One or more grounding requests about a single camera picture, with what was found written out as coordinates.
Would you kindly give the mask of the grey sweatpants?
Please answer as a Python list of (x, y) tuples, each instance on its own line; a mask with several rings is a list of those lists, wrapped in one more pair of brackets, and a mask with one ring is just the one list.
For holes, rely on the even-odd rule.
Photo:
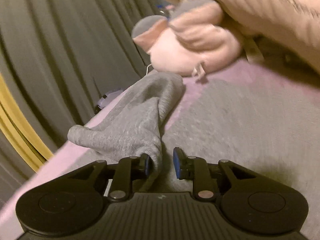
[(178, 181), (172, 151), (180, 147), (215, 163), (228, 159), (300, 191), (308, 200), (303, 232), (319, 236), (319, 96), (285, 88), (210, 81), (166, 131), (165, 119), (182, 97), (181, 77), (158, 73), (132, 86), (97, 126), (73, 126), (68, 140), (108, 161), (148, 154), (154, 172), (145, 189), (188, 191)]

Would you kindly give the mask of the purple box beside bed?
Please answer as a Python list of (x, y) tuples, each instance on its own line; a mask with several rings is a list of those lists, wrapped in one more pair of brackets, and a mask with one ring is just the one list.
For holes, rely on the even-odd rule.
[(111, 90), (104, 94), (97, 102), (94, 113), (98, 114), (102, 109), (104, 109), (106, 106), (108, 106), (116, 97), (118, 97), (123, 90), (121, 88)]

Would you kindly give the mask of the yellow curtain strip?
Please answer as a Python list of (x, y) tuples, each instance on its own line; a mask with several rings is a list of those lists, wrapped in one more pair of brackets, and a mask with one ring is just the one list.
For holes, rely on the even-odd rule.
[(1, 77), (1, 131), (19, 156), (37, 172), (53, 153), (29, 124)]

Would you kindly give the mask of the pink plush pig toy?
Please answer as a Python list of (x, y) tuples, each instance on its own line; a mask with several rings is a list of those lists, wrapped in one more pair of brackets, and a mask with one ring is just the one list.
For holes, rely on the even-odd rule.
[(156, 71), (198, 79), (228, 67), (244, 48), (244, 36), (216, 0), (178, 0), (169, 17), (143, 18), (131, 37)]

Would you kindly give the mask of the grey curtain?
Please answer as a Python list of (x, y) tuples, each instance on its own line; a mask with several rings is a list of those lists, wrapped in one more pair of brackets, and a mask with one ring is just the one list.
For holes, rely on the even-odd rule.
[(56, 152), (98, 100), (146, 74), (133, 26), (158, 0), (1, 0), (1, 74), (42, 142)]

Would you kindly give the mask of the beige plush rabbit toy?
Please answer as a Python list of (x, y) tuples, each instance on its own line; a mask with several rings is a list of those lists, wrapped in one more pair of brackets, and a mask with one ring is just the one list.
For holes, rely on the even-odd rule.
[[(177, 4), (186, 0), (165, 0)], [(242, 32), (294, 51), (319, 71), (319, 0), (216, 0)]]

